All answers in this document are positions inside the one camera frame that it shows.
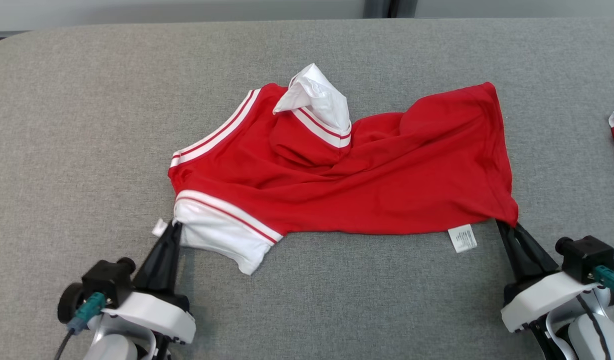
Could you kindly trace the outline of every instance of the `white cuff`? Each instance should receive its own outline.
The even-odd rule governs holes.
[[[235,205],[199,191],[176,197],[174,218],[183,224],[180,244],[214,251],[238,264],[247,275],[259,267],[282,235]]]

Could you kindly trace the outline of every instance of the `care label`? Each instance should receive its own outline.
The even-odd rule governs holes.
[[[449,232],[453,248],[456,249],[456,253],[462,253],[463,251],[478,246],[478,244],[476,244],[476,237],[474,237],[474,231],[472,231],[472,226],[470,224],[450,228],[447,231]]]

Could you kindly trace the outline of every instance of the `black cable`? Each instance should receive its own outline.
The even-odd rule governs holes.
[[[65,335],[65,338],[62,339],[60,347],[58,347],[58,351],[56,351],[56,356],[53,358],[53,360],[59,360],[61,358],[61,355],[63,355],[63,351],[65,350],[65,346],[67,346],[67,342],[72,337],[72,335],[74,335],[74,330],[73,328],[70,328],[69,331],[67,331],[67,335]]]
[[[589,319],[591,320],[593,324],[593,328],[595,329],[595,332],[598,334],[598,337],[600,337],[600,346],[602,347],[602,351],[604,351],[604,360],[612,360],[612,356],[609,354],[609,347],[607,346],[607,341],[605,340],[605,335],[603,335],[603,331],[600,328],[600,324],[598,323],[598,320],[594,316],[593,312],[591,312],[589,305],[587,305],[585,300],[583,300],[582,296],[578,295],[576,296],[576,299],[578,300],[580,305],[583,307],[583,310],[585,310],[587,316],[589,317]]]

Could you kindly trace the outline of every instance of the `gray fabric surface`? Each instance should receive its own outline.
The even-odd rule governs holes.
[[[349,20],[100,25],[0,42],[0,360],[48,359],[64,288],[99,259],[147,255],[172,216],[170,156],[249,89],[315,62],[352,119],[490,81],[521,223],[614,246],[614,20]],[[183,252],[197,319],[186,359],[535,360],[508,333],[513,280],[494,221],[456,254],[445,233],[291,234],[253,276]],[[90,333],[64,359],[80,359]]]

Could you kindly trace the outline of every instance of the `striped trim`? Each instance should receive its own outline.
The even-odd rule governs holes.
[[[272,230],[264,223],[261,223],[254,216],[245,212],[245,210],[227,201],[221,200],[220,198],[213,197],[200,191],[183,190],[176,196],[176,203],[185,200],[193,201],[200,205],[204,205],[206,208],[210,208],[216,212],[229,216],[260,235],[262,239],[265,239],[272,244],[276,244],[283,238],[283,235]]]
[[[208,136],[205,136],[202,140],[187,146],[182,150],[174,152],[169,167],[174,167],[178,164],[200,157],[217,146],[218,143],[223,141],[227,136],[229,136],[229,134],[233,133],[234,130],[236,130],[239,125],[243,123],[243,120],[245,120],[247,114],[249,114],[252,106],[256,102],[256,98],[259,96],[259,93],[261,93],[261,89],[250,91],[245,97],[245,100],[238,105],[236,111],[234,111],[227,121],[218,127],[218,129],[214,130],[214,132]]]
[[[345,148],[345,146],[349,145],[351,140],[351,124],[349,124],[346,130],[339,130],[321,121],[306,107],[300,107],[299,109],[291,110],[291,112],[310,132],[323,139],[329,145],[335,148]]]

